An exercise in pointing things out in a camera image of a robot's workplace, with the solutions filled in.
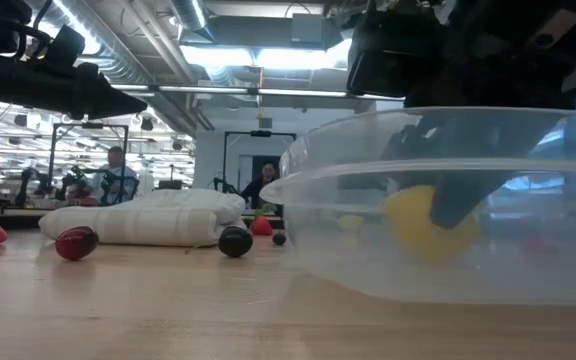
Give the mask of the folded plaid cloth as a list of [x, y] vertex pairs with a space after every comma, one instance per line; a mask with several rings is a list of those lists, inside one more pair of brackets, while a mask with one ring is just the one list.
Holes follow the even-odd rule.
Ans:
[[39, 220], [55, 240], [78, 226], [94, 230], [102, 244], [195, 247], [215, 245], [225, 228], [242, 227], [243, 198], [210, 189], [156, 190], [107, 207], [71, 206]]

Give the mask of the ceiling light strip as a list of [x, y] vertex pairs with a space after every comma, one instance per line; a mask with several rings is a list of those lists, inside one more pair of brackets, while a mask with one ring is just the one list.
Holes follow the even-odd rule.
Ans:
[[403, 97], [386, 97], [377, 95], [352, 95], [343, 91], [250, 88], [250, 87], [212, 87], [212, 86], [173, 86], [173, 85], [142, 85], [142, 84], [112, 84], [112, 87], [128, 92], [170, 92], [170, 93], [196, 93], [221, 95], [250, 95], [250, 96], [292, 96], [316, 97], [333, 99], [379, 100], [402, 102]]

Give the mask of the dark cherry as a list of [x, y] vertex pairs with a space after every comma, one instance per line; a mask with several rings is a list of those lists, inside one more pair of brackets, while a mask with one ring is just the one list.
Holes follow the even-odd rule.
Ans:
[[231, 225], [223, 229], [217, 240], [200, 242], [186, 249], [184, 253], [189, 254], [194, 249], [214, 246], [229, 258], [240, 258], [251, 250], [253, 236], [246, 227]]

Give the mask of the grey ceiling box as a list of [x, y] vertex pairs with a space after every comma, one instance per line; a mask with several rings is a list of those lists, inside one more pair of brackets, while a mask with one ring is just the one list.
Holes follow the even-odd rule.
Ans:
[[323, 40], [324, 18], [321, 15], [293, 13], [291, 18], [291, 42], [297, 44], [320, 44]]

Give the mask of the yellow lemon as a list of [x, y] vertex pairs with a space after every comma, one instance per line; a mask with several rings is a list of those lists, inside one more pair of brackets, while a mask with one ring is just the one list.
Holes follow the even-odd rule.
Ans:
[[455, 228], [445, 229], [431, 221], [435, 188], [413, 186], [389, 195], [383, 204], [384, 218], [397, 246], [411, 257], [442, 263], [467, 253], [479, 240], [481, 231], [473, 214]]

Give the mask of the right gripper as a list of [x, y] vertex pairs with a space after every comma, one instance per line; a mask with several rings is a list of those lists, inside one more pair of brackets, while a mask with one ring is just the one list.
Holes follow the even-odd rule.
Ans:
[[[535, 43], [557, 0], [456, 0], [447, 36], [431, 70], [405, 96], [404, 106], [499, 106], [572, 109], [562, 93], [575, 67]], [[424, 114], [394, 133], [381, 159], [526, 158], [559, 122], [554, 111], [449, 108]], [[455, 228], [511, 177], [506, 171], [391, 172], [399, 190], [435, 188], [431, 221]]]

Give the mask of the silver ventilation duct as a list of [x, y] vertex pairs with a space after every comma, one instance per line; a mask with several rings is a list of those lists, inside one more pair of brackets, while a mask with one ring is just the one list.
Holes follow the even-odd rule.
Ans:
[[[71, 22], [81, 24], [101, 45], [100, 55], [111, 57], [111, 60], [102, 61], [101, 71], [113, 85], [155, 83], [153, 75], [85, 0], [54, 0], [54, 3]], [[209, 129], [196, 110], [180, 106], [168, 95], [158, 93], [145, 101], [173, 130], [194, 135], [198, 129]]]

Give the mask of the clear plastic tupperware container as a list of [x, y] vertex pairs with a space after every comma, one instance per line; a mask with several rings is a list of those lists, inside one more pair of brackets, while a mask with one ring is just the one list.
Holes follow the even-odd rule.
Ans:
[[[449, 108], [554, 111], [562, 117], [526, 158], [383, 161], [394, 133]], [[401, 190], [391, 172], [510, 171], [473, 214], [479, 240], [448, 262], [403, 252], [383, 214]], [[371, 296], [405, 302], [576, 305], [576, 111], [420, 107], [336, 120], [293, 142], [262, 190], [283, 209], [296, 262]]]

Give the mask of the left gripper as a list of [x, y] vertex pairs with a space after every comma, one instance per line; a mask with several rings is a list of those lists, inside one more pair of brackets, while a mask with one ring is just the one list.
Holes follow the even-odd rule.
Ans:
[[140, 113], [147, 104], [113, 88], [92, 63], [48, 55], [22, 61], [0, 56], [0, 102], [89, 120]]

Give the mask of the person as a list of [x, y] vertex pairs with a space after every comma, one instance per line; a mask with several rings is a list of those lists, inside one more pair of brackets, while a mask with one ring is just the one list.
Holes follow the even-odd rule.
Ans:
[[240, 196], [250, 205], [251, 209], [257, 209], [261, 203], [261, 190], [277, 178], [278, 175], [275, 164], [267, 161], [262, 167], [261, 176], [251, 181], [241, 192]]
[[[103, 170], [109, 170], [111, 173], [120, 175], [121, 174], [121, 160], [119, 159], [122, 154], [122, 148], [119, 146], [111, 147], [107, 152], [107, 164], [100, 167], [93, 175], [92, 180], [89, 182], [89, 187], [91, 188], [92, 194], [96, 197], [97, 203], [102, 195], [101, 182], [103, 180]], [[137, 178], [137, 174], [134, 170], [126, 166], [125, 170], [126, 176], [134, 176]]]

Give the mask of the red cherry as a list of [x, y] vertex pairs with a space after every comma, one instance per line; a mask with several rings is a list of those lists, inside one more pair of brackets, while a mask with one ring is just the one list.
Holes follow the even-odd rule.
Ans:
[[83, 259], [90, 255], [98, 244], [98, 234], [87, 226], [78, 226], [66, 230], [55, 240], [57, 254], [68, 261]]

